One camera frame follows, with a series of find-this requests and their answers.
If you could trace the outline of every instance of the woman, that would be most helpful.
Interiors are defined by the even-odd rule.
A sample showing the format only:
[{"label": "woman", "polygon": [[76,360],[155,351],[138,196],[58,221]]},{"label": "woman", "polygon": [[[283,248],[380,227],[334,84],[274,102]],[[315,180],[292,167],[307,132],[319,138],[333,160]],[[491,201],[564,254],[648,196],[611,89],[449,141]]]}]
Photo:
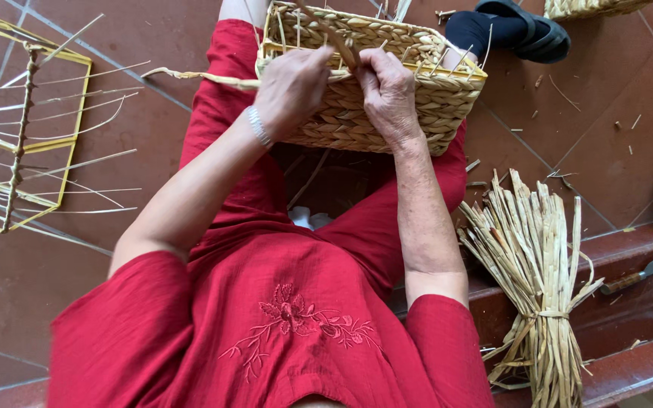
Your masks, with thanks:
[{"label": "woman", "polygon": [[[446,29],[474,46],[472,60],[491,36],[533,44],[522,57],[565,56],[559,37],[535,45],[549,24],[484,3],[492,15],[459,13]],[[224,1],[209,72],[255,78],[248,15],[266,3],[248,4]],[[363,50],[355,74],[395,174],[315,232],[286,215],[267,151],[319,106],[332,52],[277,58],[256,95],[202,82],[181,170],[118,241],[109,280],[52,324],[50,408],[493,406],[449,217],[464,194],[466,125],[431,159],[413,75],[393,54]],[[403,277],[404,326],[384,303]]]}]

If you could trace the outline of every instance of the hand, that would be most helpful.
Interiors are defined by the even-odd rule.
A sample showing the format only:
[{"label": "hand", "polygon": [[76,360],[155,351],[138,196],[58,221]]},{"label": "hand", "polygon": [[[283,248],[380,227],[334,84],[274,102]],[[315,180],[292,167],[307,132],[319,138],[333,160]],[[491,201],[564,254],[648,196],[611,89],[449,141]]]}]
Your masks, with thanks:
[{"label": "hand", "polygon": [[261,76],[253,105],[271,140],[285,139],[322,103],[330,69],[331,46],[316,51],[297,49],[271,61]]},{"label": "hand", "polygon": [[355,74],[362,86],[364,110],[372,125],[393,151],[405,142],[424,139],[415,111],[412,71],[393,53],[378,48],[364,49],[359,57],[364,66]]}]

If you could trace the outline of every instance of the woman's left hand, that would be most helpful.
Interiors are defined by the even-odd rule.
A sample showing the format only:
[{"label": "woman's left hand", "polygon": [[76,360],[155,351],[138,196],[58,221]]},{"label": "woman's left hand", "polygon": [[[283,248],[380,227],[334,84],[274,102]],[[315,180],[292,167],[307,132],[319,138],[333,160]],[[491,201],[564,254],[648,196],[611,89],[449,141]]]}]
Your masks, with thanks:
[{"label": "woman's left hand", "polygon": [[330,69],[331,46],[288,51],[268,64],[253,105],[271,140],[285,139],[322,103]]}]

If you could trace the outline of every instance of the lap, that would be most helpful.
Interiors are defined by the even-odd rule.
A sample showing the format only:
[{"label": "lap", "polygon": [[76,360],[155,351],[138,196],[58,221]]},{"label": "lap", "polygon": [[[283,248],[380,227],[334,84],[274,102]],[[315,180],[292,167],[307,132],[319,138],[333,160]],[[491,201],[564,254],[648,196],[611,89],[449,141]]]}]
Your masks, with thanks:
[{"label": "lap", "polygon": [[[220,20],[211,36],[207,52],[209,73],[239,79],[255,79],[258,44],[253,26],[243,20]],[[193,114],[186,132],[181,167],[213,143],[251,105],[253,91],[239,91],[203,80],[193,98]],[[458,129],[450,147],[432,163],[450,211],[465,192],[463,143],[466,124]],[[386,182],[331,224],[316,231],[316,236],[348,251],[363,266],[377,294],[386,298],[394,284],[404,276],[404,263],[397,226],[397,181],[394,169],[385,174]],[[238,224],[264,221],[291,224],[286,215],[286,190],[283,172],[270,155],[264,155],[231,190],[204,240],[194,249],[202,253],[211,247],[209,236],[222,240],[219,229],[228,232]]]},{"label": "lap", "polygon": [[[457,209],[465,194],[466,122],[439,158],[432,159],[445,204]],[[404,277],[404,261],[397,225],[397,180],[394,170],[387,181],[356,206],[315,233],[351,253],[363,266],[376,293],[386,299],[392,287]]]}]

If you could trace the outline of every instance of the embroidered flower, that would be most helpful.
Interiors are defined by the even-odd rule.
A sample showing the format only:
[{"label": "embroidered flower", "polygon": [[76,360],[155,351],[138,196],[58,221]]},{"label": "embroidered flower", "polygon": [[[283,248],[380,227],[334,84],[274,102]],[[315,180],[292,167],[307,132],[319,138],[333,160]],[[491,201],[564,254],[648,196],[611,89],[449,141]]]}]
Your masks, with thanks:
[{"label": "embroidered flower", "polygon": [[291,290],[292,285],[290,283],[283,286],[278,284],[274,292],[274,302],[258,302],[258,304],[266,316],[282,320],[279,325],[282,333],[289,334],[289,331],[291,331],[300,335],[307,335],[311,330],[304,326],[305,317],[301,315],[304,309],[304,298],[301,295],[296,295],[290,303]]},{"label": "embroidered flower", "polygon": [[[367,343],[370,348],[375,345],[381,355],[386,358],[382,347],[369,336],[369,332],[374,331],[369,326],[369,320],[357,325],[359,319],[353,320],[348,314],[342,316],[339,310],[324,309],[317,311],[313,304],[304,311],[303,297],[299,294],[292,298],[292,290],[293,285],[290,283],[277,284],[274,290],[274,300],[271,303],[258,302],[261,311],[272,321],[266,325],[250,328],[249,331],[255,331],[254,335],[238,340],[231,348],[219,356],[221,358],[229,354],[230,358],[237,352],[239,355],[243,354],[240,344],[248,341],[245,348],[252,348],[253,351],[243,364],[246,367],[245,379],[247,383],[249,382],[249,376],[258,377],[256,370],[260,371],[263,368],[261,357],[267,357],[268,354],[261,353],[261,340],[268,340],[271,329],[277,325],[284,335],[295,333],[300,336],[307,336],[318,331],[313,327],[316,324],[324,335],[339,339],[337,343],[342,344],[345,349],[354,347],[354,344]],[[338,315],[328,317],[327,313],[336,313]]]}]

